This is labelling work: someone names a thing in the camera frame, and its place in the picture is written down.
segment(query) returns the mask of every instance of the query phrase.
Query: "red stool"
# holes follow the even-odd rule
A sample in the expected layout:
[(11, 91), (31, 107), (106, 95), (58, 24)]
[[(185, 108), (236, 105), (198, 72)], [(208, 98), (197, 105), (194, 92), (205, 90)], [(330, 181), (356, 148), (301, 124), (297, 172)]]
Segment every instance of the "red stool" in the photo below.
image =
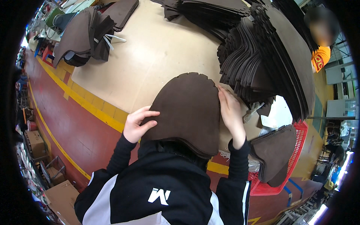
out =
[(45, 62), (46, 64), (50, 65), (50, 66), (54, 66), (51, 62), (48, 62), (46, 59), (48, 58), (49, 55), (53, 55), (53, 51), (51, 51), (49, 49), (49, 45), (45, 48), (44, 52), (42, 53), (42, 60), (43, 62)]

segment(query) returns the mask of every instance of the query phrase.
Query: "red floor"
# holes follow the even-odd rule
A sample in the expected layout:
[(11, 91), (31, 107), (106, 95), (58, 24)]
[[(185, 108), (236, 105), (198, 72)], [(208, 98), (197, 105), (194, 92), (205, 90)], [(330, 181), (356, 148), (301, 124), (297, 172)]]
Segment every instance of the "red floor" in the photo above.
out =
[[(87, 174), (100, 168), (106, 168), (113, 153), (113, 149), (121, 133), (100, 121), (94, 115), (77, 104), (71, 97), (66, 100), (64, 91), (52, 80), (42, 68), (33, 54), (27, 54), (26, 72), (30, 77), (30, 83), (34, 98), (45, 123), (54, 138), (66, 153)], [(51, 143), (52, 155), (59, 155), (66, 165), (66, 177), (75, 181), (74, 186), (83, 190), (89, 180), (81, 174), (62, 154), (42, 124), (39, 115), (36, 118), (42, 126), (47, 138)], [(132, 151), (130, 163), (137, 160), (137, 149)], [(220, 155), (214, 158), (215, 162), (226, 165), (226, 160)], [(207, 171), (211, 178), (211, 189), (216, 190), (217, 182), (222, 174)], [(319, 189), (319, 183), (313, 181), (301, 181), (301, 177), (292, 178), (304, 190), (302, 199), (311, 196), (312, 192)], [(300, 192), (289, 182), (286, 185), (293, 193), (292, 202), (300, 199)], [(286, 209), (288, 193), (282, 191), (275, 196), (251, 196), (249, 219), (260, 217), (256, 222), (273, 219), (280, 211)]]

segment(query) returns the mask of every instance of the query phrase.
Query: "green machine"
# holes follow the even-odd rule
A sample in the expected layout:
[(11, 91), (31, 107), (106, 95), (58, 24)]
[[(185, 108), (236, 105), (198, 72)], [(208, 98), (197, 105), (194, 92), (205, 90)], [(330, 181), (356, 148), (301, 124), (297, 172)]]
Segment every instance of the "green machine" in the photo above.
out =
[(45, 24), (50, 27), (51, 29), (55, 30), (53, 21), (54, 18), (59, 14), (65, 14), (63, 11), (61, 11), (58, 7), (54, 8), (45, 19)]

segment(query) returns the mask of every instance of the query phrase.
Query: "black jacket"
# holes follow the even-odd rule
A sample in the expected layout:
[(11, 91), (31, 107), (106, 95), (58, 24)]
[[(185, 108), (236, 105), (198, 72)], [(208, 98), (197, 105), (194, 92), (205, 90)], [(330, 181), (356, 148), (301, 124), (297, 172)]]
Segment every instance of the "black jacket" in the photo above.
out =
[(171, 225), (247, 224), (247, 140), (240, 150), (230, 141), (229, 176), (219, 180), (216, 194), (209, 176), (177, 154), (150, 152), (128, 166), (135, 146), (121, 136), (107, 169), (93, 172), (75, 202), (83, 225), (128, 222), (160, 211)]

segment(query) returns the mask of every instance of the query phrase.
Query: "person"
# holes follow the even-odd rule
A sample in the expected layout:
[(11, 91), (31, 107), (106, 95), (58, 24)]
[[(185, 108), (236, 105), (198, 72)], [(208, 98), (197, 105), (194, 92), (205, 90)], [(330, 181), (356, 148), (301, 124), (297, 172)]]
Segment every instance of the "person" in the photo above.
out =
[(318, 73), (330, 60), (331, 48), (339, 35), (339, 22), (335, 14), (327, 8), (310, 9), (304, 16), (313, 40), (319, 49), (312, 53), (312, 72)]
[(332, 181), (328, 180), (325, 185), (316, 192), (316, 208), (319, 209), (321, 207), (321, 203), (325, 198), (329, 196), (329, 191), (334, 190), (337, 187), (337, 184), (334, 184)]
[(45, 38), (39, 37), (39, 32), (35, 32), (35, 36), (29, 39), (29, 48), (34, 52), (34, 56), (37, 56), (37, 50), (40, 49)]
[(204, 159), (181, 143), (144, 141), (138, 160), (129, 164), (130, 151), (157, 122), (145, 117), (161, 112), (143, 107), (129, 114), (106, 169), (93, 172), (89, 185), (75, 201), (77, 218), (91, 224), (246, 224), (249, 207), (249, 144), (239, 102), (219, 86), (223, 121), (232, 134), (228, 178), (210, 190)]
[(21, 94), (22, 87), (25, 84), (27, 85), (27, 76), (21, 75), (20, 79), (18, 79), (18, 81), (16, 81), (16, 84), (15, 84), (15, 87), (19, 91), (19, 94)]
[(344, 143), (344, 140), (338, 134), (328, 136), (326, 141), (332, 145), (342, 145)]
[(334, 163), (337, 163), (341, 167), (344, 165), (345, 162), (345, 150), (341, 145), (333, 145), (327, 144), (325, 148), (330, 151), (329, 158), (331, 159), (332, 156), (335, 154)]

